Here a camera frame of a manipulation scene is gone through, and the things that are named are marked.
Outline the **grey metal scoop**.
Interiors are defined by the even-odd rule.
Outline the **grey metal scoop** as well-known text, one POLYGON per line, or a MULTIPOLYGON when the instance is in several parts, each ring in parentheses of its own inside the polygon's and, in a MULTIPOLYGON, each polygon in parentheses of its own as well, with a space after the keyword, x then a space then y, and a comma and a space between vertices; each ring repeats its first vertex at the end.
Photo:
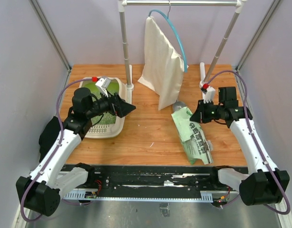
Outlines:
POLYGON ((176 101, 173 105, 173 112, 180 110, 181 108, 187 107, 187 105, 182 101, 176 101))

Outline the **green cat litter bag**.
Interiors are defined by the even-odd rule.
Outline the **green cat litter bag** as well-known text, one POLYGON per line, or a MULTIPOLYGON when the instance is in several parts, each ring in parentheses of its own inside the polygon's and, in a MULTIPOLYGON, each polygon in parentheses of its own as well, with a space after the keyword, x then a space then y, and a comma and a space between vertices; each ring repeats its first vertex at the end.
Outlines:
POLYGON ((180 143, 191 165, 201 160, 205 165, 213 163, 211 156, 212 146, 206 140, 201 125, 190 121, 192 112, 188 107, 179 108, 171 114, 180 143))

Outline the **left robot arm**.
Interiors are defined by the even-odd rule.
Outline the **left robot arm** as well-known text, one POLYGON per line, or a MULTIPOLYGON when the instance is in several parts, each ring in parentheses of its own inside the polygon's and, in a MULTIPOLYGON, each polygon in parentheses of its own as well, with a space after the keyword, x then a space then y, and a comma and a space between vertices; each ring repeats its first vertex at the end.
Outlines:
POLYGON ((78 163, 61 178, 58 174, 92 127, 92 118, 105 113, 123 118, 135 109, 134 105, 126 102, 118 93, 98 99, 88 88, 76 89, 67 118, 58 123, 60 131, 52 147, 28 177, 21 176, 16 182, 20 212, 24 220, 30 221, 25 216, 24 209, 49 217, 73 189, 80 185, 92 187, 96 183, 95 169, 85 163, 78 163))

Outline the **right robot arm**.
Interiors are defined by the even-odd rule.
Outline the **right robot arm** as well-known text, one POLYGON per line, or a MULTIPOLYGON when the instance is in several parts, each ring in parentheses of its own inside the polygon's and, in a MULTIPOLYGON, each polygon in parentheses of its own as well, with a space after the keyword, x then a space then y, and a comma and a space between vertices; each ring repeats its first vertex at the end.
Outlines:
POLYGON ((290 176, 281 171, 266 152, 254 127, 250 111, 239 106, 235 87, 218 89, 219 103, 199 100, 190 121, 205 124, 213 120, 224 120, 227 128, 237 139, 248 165, 248 174, 236 171, 230 166, 214 168, 209 184, 214 190, 225 185, 239 192, 243 203, 268 205, 280 203, 290 176))

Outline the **cream green litter box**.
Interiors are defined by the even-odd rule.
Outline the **cream green litter box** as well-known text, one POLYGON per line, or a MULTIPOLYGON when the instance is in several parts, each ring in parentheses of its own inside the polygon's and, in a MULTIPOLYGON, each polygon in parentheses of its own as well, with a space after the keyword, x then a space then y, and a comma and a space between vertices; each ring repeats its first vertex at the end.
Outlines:
MULTIPOLYGON (((127 100, 127 88, 124 83, 120 81, 120 79, 116 77, 109 77, 110 84, 107 87, 107 91, 112 95, 114 93, 118 93, 122 99, 127 100)), ((95 95, 98 99, 101 98, 101 93, 96 87, 96 83, 92 80, 86 80, 80 82, 79 88, 85 87, 88 88, 93 95, 95 95)), ((119 118, 117 116, 111 115, 110 113, 105 113, 103 118, 99 123, 100 116, 96 116, 91 119, 92 127, 89 129, 86 134, 86 138, 90 139, 104 139, 104 138, 113 138, 120 134, 123 129, 125 118, 119 118)))

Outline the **cream cloth bag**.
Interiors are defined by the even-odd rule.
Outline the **cream cloth bag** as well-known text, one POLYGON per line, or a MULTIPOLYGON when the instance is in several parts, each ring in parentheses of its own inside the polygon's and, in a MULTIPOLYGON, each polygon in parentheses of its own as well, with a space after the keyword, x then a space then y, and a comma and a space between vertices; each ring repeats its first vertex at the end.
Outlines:
POLYGON ((159 95, 158 110, 162 110, 176 102, 185 64, 152 16, 146 19, 144 59, 138 82, 159 95))

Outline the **black cloth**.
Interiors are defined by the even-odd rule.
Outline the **black cloth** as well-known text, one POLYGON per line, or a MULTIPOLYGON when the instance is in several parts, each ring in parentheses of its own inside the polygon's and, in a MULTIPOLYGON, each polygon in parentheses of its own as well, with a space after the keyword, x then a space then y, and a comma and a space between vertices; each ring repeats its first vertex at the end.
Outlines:
POLYGON ((58 118, 56 116, 52 117, 52 119, 47 123, 43 132, 39 136, 39 153, 40 159, 39 162, 45 158, 47 153, 50 151, 54 142, 57 140, 57 137, 60 133, 60 124, 58 118))

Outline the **blue clothes hanger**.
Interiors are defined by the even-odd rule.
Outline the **blue clothes hanger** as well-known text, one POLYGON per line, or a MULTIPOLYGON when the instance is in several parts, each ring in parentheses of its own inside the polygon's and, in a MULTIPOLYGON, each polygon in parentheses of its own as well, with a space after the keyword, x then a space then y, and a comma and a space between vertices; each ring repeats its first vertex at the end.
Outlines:
POLYGON ((166 20, 166 22, 168 23, 168 25, 172 29, 172 31, 174 33, 174 36, 176 37, 176 40, 177 40, 178 45, 180 47, 181 53, 182 53, 182 58, 183 58, 183 62, 184 62, 184 72, 187 73, 188 65, 187 65, 187 59, 186 59, 185 50, 184 50, 182 41, 180 39, 180 36, 179 36, 175 26, 173 25, 172 21, 169 19, 169 14, 166 15, 165 13, 163 13, 162 11, 160 11, 158 9, 157 10, 156 9, 152 9, 152 10, 150 10, 148 16, 150 17, 153 12, 159 13, 166 20))

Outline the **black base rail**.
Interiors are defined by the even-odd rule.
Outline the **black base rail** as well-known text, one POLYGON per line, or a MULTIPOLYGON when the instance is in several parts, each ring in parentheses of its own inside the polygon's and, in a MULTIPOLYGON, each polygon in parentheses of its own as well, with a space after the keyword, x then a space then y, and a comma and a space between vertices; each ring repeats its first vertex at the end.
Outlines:
POLYGON ((91 171, 82 188, 101 187, 104 198, 194 199, 203 190, 224 190, 218 180, 221 167, 185 166, 109 166, 78 164, 91 171))

